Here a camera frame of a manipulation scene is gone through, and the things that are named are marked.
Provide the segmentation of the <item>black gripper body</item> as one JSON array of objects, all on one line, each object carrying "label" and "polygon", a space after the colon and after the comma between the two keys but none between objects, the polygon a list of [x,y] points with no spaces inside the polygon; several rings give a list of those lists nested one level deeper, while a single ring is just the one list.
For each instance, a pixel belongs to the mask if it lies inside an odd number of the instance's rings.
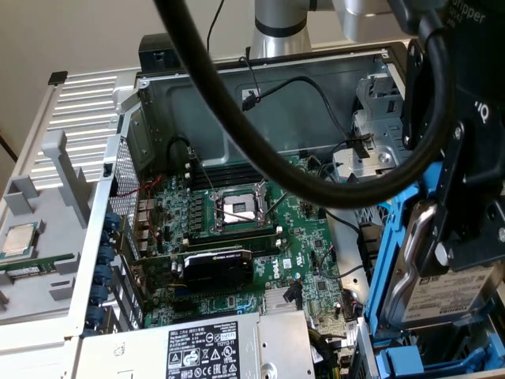
[{"label": "black gripper body", "polygon": [[447,27],[464,133],[457,192],[487,205],[504,181],[504,2],[449,1]]}]

